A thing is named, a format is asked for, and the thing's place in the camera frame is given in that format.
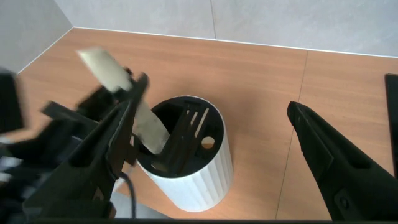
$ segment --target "wall tile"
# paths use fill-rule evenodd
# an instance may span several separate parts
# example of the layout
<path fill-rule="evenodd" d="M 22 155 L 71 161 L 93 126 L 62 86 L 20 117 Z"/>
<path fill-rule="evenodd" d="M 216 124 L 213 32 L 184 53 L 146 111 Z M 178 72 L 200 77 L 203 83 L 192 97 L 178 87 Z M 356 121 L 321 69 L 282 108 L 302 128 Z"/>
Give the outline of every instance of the wall tile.
<path fill-rule="evenodd" d="M 214 38 L 210 0 L 56 0 L 77 27 Z"/>
<path fill-rule="evenodd" d="M 398 56 L 396 0 L 212 0 L 217 39 Z"/>
<path fill-rule="evenodd" d="M 0 66 L 20 72 L 70 28 L 53 0 L 0 1 Z"/>

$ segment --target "ribbed white container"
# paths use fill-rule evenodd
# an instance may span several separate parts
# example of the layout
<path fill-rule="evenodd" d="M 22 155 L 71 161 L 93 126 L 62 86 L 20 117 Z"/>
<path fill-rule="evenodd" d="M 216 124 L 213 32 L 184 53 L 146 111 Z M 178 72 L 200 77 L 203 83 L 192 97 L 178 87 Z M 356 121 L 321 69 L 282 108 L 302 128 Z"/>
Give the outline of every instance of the ribbed white container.
<path fill-rule="evenodd" d="M 178 208 L 187 212 L 202 212 L 214 207 L 225 197 L 231 186 L 233 176 L 231 154 L 225 122 L 221 114 L 220 116 L 224 127 L 220 149 L 213 160 L 199 171 L 185 177 L 166 178 L 148 172 L 138 162 L 169 199 Z"/>

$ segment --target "wooden table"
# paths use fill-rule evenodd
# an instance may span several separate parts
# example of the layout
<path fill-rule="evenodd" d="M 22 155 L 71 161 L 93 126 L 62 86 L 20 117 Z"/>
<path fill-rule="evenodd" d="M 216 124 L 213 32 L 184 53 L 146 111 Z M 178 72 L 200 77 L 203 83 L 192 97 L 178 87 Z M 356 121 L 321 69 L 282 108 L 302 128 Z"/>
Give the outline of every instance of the wooden table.
<path fill-rule="evenodd" d="M 156 35 L 72 29 L 18 76 L 30 126 L 11 138 L 40 130 L 48 100 L 72 108 L 94 90 L 98 82 L 75 50 L 96 45 L 149 75 L 151 106 L 196 95 L 224 116 L 234 177 L 216 207 L 181 211 L 134 168 L 138 201 L 172 218 L 330 219 L 287 118 L 289 101 L 313 108 L 392 173 L 384 74 L 398 73 L 398 59 Z"/>

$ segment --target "gray wall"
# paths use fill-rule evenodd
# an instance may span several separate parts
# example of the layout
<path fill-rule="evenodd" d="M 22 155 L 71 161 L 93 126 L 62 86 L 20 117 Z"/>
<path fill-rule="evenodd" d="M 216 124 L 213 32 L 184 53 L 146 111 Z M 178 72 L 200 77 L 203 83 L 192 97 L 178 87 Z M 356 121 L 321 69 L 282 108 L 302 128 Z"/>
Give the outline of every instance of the gray wall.
<path fill-rule="evenodd" d="M 74 26 L 398 56 L 397 0 L 56 0 Z"/>
<path fill-rule="evenodd" d="M 70 28 L 53 0 L 0 0 L 0 66 L 20 72 Z"/>

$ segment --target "black cable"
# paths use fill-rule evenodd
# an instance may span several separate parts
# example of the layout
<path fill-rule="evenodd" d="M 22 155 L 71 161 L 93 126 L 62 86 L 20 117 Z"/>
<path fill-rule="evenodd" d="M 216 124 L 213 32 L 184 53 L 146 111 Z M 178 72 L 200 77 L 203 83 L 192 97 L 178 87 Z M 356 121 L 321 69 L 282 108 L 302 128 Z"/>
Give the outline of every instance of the black cable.
<path fill-rule="evenodd" d="M 136 218 L 136 196 L 134 193 L 134 187 L 132 186 L 130 177 L 126 173 L 121 172 L 120 177 L 123 178 L 124 181 L 126 181 L 126 184 L 129 186 L 131 198 L 131 218 Z"/>

